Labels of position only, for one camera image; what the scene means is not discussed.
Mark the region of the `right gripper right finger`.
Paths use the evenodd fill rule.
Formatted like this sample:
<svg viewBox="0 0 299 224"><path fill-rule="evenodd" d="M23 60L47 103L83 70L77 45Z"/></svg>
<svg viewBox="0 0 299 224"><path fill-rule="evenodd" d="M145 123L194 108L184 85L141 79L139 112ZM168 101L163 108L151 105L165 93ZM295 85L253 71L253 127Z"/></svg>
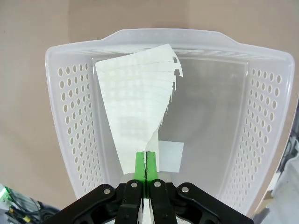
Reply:
<svg viewBox="0 0 299 224"><path fill-rule="evenodd" d="M151 220L154 224L252 224L254 221L232 209L190 182L175 186L161 179L156 155L146 153L146 183Z"/></svg>

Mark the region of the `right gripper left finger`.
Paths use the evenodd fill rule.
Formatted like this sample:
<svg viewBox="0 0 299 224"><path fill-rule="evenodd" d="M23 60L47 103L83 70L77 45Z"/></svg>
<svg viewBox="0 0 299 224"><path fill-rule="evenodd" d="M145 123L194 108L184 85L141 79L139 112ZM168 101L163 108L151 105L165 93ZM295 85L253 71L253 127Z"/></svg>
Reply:
<svg viewBox="0 0 299 224"><path fill-rule="evenodd" d="M141 224L145 192L144 152L136 153L135 172L116 188L102 184L73 202L45 224Z"/></svg>

